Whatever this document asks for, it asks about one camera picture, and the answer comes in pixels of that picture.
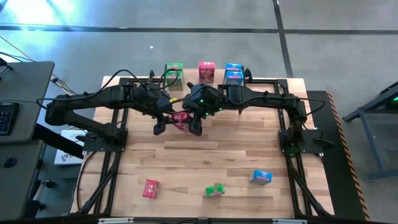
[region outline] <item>computer desk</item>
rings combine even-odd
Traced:
[[[9,66],[13,70],[7,69],[1,75],[0,102],[4,100],[36,102],[36,99],[44,98],[55,66],[54,62],[17,62],[9,63]],[[41,139],[57,149],[83,158],[83,148],[79,144],[36,123],[39,113],[40,107],[37,104],[21,102],[12,133],[9,136],[0,136],[0,147],[3,144]]]
[[[36,102],[36,99],[44,98],[54,65],[53,62],[9,63],[13,70],[7,69],[1,74],[0,101]],[[83,157],[80,145],[36,123],[40,113],[37,104],[18,103],[19,112],[11,135],[0,136],[1,220],[22,218],[26,213],[28,195],[44,143]],[[10,157],[17,159],[17,165],[3,168],[2,165]]]

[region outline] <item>blue box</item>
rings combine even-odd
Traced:
[[[254,170],[254,172],[250,174],[249,182],[260,185],[266,185],[271,183],[271,179],[272,179],[272,173],[261,170]]]
[[[242,72],[226,72],[224,83],[227,85],[242,85],[243,73]]]
[[[227,63],[225,65],[225,72],[242,72],[242,65],[235,63]]]

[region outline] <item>concrete floor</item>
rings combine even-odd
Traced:
[[[398,29],[395,0],[279,0],[279,5],[285,29]],[[272,0],[8,0],[0,12],[0,23],[277,28]],[[0,35],[35,60],[54,61],[54,74],[76,92],[96,91],[104,75],[121,68],[138,75],[146,75],[150,69],[160,74],[168,61],[183,62],[186,68],[197,67],[201,60],[214,61],[218,68],[226,62],[239,62],[250,67],[256,77],[286,77],[279,34],[0,30]],[[398,35],[289,34],[286,42],[294,77],[304,78],[308,90],[331,91],[340,117],[398,81]],[[2,40],[0,49],[20,55]],[[62,93],[51,84],[47,97]],[[93,110],[81,113],[93,116]],[[44,123],[42,115],[39,122]],[[361,177],[374,172],[376,162],[359,120],[343,122],[343,126],[371,219],[396,223],[398,177],[363,182]],[[389,156],[390,162],[394,161],[396,156]]]

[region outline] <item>green box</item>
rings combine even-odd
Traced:
[[[222,185],[216,185],[216,186],[211,186],[206,188],[206,196],[207,197],[215,197],[215,196],[220,196],[225,193],[224,186]]]
[[[166,65],[166,70],[168,69],[179,69],[179,71],[170,71],[166,73],[166,85],[169,85],[178,76],[177,81],[169,86],[169,91],[182,91],[183,90],[183,73],[182,73],[182,63],[181,62],[169,62]]]

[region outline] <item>white paper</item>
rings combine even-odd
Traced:
[[[61,131],[61,136],[76,142],[77,144],[84,146],[84,143],[81,141],[77,141],[76,136],[84,136],[86,133],[82,130],[63,130]],[[55,165],[72,165],[72,164],[81,164],[82,159],[79,159],[75,156],[71,156],[67,153],[64,153],[62,150],[57,150],[57,155],[55,155],[54,164]]]

